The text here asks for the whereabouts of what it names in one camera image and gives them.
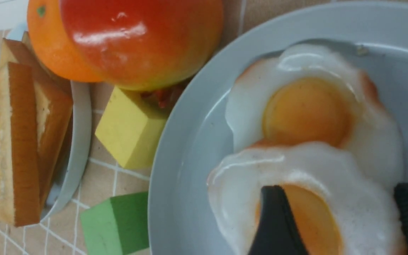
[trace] fried egg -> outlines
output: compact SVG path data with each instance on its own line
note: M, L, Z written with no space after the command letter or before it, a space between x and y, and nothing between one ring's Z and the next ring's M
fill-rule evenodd
M321 141L353 153L366 176L392 192L403 181L401 132L366 72L319 45L295 45L251 64L228 95L234 151L264 140Z
M248 253L261 188L271 185L285 190L309 254L406 254L392 195L359 171L351 153L323 142L248 148L211 171L210 207L235 254Z

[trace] toast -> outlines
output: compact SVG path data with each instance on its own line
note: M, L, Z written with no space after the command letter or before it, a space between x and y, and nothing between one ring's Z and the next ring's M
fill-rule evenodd
M37 108L39 200L42 210L50 192L53 171L72 114L73 100L45 73L22 42L3 39L0 68L8 62L32 68Z
M0 221L14 226L39 218L36 102L31 68L0 68Z
M23 38L21 39L21 42L28 48L29 52L32 53L32 55L36 58L37 62L40 64L40 66L44 69L44 71L50 76L50 78L60 87L64 92L66 92L68 95L72 95L72 90L70 88L70 81L68 79L64 79L62 77L57 76L55 73L53 73L50 69L48 69L40 59L37 58L37 56L34 53L34 49L31 45L31 39L29 38L29 32L24 31Z

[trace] foam block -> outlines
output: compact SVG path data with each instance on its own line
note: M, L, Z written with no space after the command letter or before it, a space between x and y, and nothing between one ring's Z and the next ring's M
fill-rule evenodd
M126 255L149 247L147 192L111 197L81 213L89 255Z
M95 135L123 168L149 168L168 114L139 93L115 87Z

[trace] toy orange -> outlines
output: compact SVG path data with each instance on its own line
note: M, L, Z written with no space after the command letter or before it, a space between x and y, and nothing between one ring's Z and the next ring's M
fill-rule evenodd
M39 60L53 73L81 82L100 82L100 78L75 50L64 30L60 0L29 0L28 30Z

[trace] egg yolk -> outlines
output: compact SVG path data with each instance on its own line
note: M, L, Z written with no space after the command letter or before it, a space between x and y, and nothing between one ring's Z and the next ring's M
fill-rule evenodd
M282 185L301 240L311 255L342 253L342 240L330 209L322 198L296 185ZM259 223L260 204L256 208Z
M320 141L340 147L353 126L348 105L337 85L316 77L298 79L270 98L264 137L282 145Z

